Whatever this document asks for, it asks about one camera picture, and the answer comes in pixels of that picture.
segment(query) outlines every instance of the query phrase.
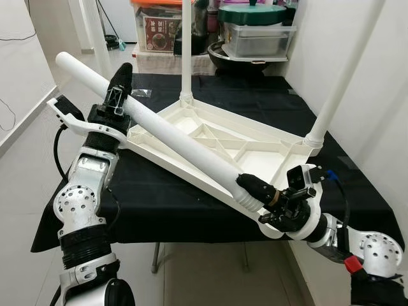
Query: tiled floor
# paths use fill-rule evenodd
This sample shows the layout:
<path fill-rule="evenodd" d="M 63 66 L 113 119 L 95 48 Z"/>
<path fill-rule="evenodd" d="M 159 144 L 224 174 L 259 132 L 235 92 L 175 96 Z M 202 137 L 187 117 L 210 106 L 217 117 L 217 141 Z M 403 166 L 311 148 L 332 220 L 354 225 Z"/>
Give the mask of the tiled floor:
<path fill-rule="evenodd" d="M 110 52 L 112 66 L 132 61 L 131 47 Z M 94 66 L 93 56 L 82 59 Z M 101 98 L 54 64 L 61 91 L 84 113 Z M 29 252 L 45 203 L 60 181 L 52 158 L 59 122 L 44 109 L 0 159 L 0 305 L 49 305 L 61 271 L 60 250 Z M 59 153 L 66 169 L 83 139 L 62 135 Z M 303 306 L 280 242 L 247 244 L 250 270 L 244 272 L 242 244 L 163 244 L 161 266 L 151 274 L 154 244 L 113 245 L 138 306 L 282 305 Z"/>

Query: table leg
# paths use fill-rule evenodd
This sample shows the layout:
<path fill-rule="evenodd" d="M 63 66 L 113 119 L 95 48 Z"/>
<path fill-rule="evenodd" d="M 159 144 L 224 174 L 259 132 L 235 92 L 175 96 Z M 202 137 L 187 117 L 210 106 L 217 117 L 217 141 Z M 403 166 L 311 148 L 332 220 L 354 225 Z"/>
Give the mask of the table leg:
<path fill-rule="evenodd" d="M 156 274 L 157 270 L 159 269 L 157 265 L 157 259 L 159 257 L 160 251 L 160 242 L 156 242 L 156 246 L 154 247 L 154 255 L 153 255 L 153 263 L 152 263 L 152 273 Z"/>
<path fill-rule="evenodd" d="M 242 245 L 244 247 L 244 272 L 249 272 L 247 244 L 244 242 Z"/>

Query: plastic container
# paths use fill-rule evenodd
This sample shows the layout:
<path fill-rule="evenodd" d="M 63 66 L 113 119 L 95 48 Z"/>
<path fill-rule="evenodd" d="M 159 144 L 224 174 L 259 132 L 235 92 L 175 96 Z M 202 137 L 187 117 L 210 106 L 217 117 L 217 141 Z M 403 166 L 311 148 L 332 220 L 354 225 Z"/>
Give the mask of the plastic container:
<path fill-rule="evenodd" d="M 182 0 L 131 0 L 142 52 L 173 52 Z"/>
<path fill-rule="evenodd" d="M 222 49 L 234 61 L 286 61 L 296 27 L 224 24 Z"/>

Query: black cable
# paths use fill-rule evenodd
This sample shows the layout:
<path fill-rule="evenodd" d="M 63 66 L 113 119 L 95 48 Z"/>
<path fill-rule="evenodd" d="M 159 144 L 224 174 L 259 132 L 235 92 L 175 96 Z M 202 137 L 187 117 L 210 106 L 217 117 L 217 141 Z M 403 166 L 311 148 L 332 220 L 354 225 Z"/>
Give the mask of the black cable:
<path fill-rule="evenodd" d="M 22 41 L 22 40 L 28 40 L 29 38 L 32 38 L 34 36 L 36 36 L 37 31 L 34 30 L 34 34 L 27 36 L 25 38 L 0 38 L 1 41 L 11 41 L 11 40 L 18 40 L 18 41 Z"/>
<path fill-rule="evenodd" d="M 50 306 L 55 306 L 57 305 L 58 299 L 61 296 L 61 285 L 58 286 L 57 291 L 54 293 L 54 296 L 52 297 Z"/>
<path fill-rule="evenodd" d="M 112 190 L 110 188 L 106 188 L 107 191 L 110 192 L 110 194 L 112 195 L 112 198 L 115 200 L 116 205 L 117 205 L 117 212 L 116 212 L 116 216 L 113 219 L 112 223 L 109 225 L 108 227 L 108 232 L 113 228 L 113 226 L 115 225 L 115 223 L 117 222 L 117 220 L 119 219 L 120 213 L 122 212 L 122 208 L 120 207 L 119 204 L 119 200 L 117 199 L 117 197 L 114 195 L 114 193 L 112 192 Z"/>
<path fill-rule="evenodd" d="M 0 102 L 2 102 L 2 104 L 4 104 L 4 105 L 8 108 L 8 110 L 10 111 L 10 113 L 13 114 L 13 126 L 12 126 L 11 128 L 5 129 L 5 128 L 2 127 L 1 124 L 0 124 L 0 129 L 2 129 L 4 132 L 8 132 L 8 131 L 11 131 L 11 130 L 15 127 L 15 112 L 13 112 L 13 110 L 10 108 L 10 106 L 9 106 L 6 102 L 4 102 L 2 99 L 0 99 Z"/>
<path fill-rule="evenodd" d="M 113 27 L 112 23 L 110 22 L 110 19 L 109 19 L 109 17 L 108 17 L 108 14 L 106 14 L 105 9 L 103 8 L 103 6 L 102 6 L 102 4 L 101 4 L 101 1 L 100 1 L 100 0 L 96 0 L 96 1 L 97 1 L 97 2 L 99 3 L 99 5 L 101 6 L 101 9 L 103 10 L 103 13 L 105 14 L 106 19 L 108 19 L 109 24 L 110 24 L 110 26 L 112 27 L 112 30 L 115 32 L 117 39 L 119 39 L 119 35 L 116 33 L 115 28 Z"/>
<path fill-rule="evenodd" d="M 62 170 L 61 164 L 59 162 L 59 158 L 58 158 L 58 141 L 59 141 L 59 137 L 62 133 L 62 131 L 64 131 L 65 129 L 67 129 L 67 126 L 65 124 L 63 124 L 62 126 L 59 127 L 59 130 L 57 132 L 57 134 L 55 135 L 55 139 L 54 139 L 54 161 L 55 161 L 55 165 L 57 166 L 58 172 L 59 174 L 61 174 L 62 179 L 68 183 L 68 177 L 66 177 L 64 170 Z"/>
<path fill-rule="evenodd" d="M 336 183 L 336 186 L 338 187 L 338 189 L 340 190 L 343 196 L 344 203 L 346 204 L 346 210 L 344 212 L 344 219 L 343 219 L 343 228 L 346 228 L 349 225 L 350 213 L 351 213 L 351 206 L 347 200 L 346 192 L 344 191 L 343 184 L 339 180 L 339 177 L 336 175 L 336 173 L 334 173 L 332 170 L 328 170 L 326 174 L 329 180 L 332 180 L 334 181 L 334 183 Z"/>
<path fill-rule="evenodd" d="M 336 183 L 337 187 L 340 189 L 340 192 L 343 196 L 344 203 L 346 204 L 346 210 L 344 211 L 344 219 L 343 219 L 343 227 L 346 228 L 349 225 L 349 220 L 350 220 L 350 203 L 347 200 L 346 197 L 346 192 L 344 191 L 342 183 L 340 183 L 339 180 L 335 180 L 334 183 Z"/>

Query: black tablecloth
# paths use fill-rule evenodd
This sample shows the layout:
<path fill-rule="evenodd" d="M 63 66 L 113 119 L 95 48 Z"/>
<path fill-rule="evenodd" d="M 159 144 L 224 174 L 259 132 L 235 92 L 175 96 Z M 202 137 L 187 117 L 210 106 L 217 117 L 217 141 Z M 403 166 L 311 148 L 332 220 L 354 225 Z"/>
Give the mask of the black tablecloth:
<path fill-rule="evenodd" d="M 179 76 L 135 75 L 133 83 L 133 88 L 152 89 L 150 98 L 138 99 L 155 112 L 179 98 Z M 192 88 L 194 97 L 200 101 L 296 135 L 304 136 L 315 120 L 306 103 L 291 94 L 290 86 L 281 77 L 194 76 Z M 120 201 L 122 212 L 110 233 L 113 242 L 267 239 L 254 221 L 176 175 L 129 150 L 122 150 L 119 155 L 111 188 Z M 383 232 L 404 247 L 392 209 L 329 134 L 320 155 L 310 158 L 309 163 L 333 170 L 344 182 L 351 204 L 350 226 Z M 59 245 L 57 231 L 62 224 L 52 210 L 54 196 L 44 210 L 32 252 Z M 343 218 L 344 200 L 333 182 L 323 182 L 321 209 Z M 116 213 L 112 197 L 104 194 L 101 215 L 111 222 Z"/>

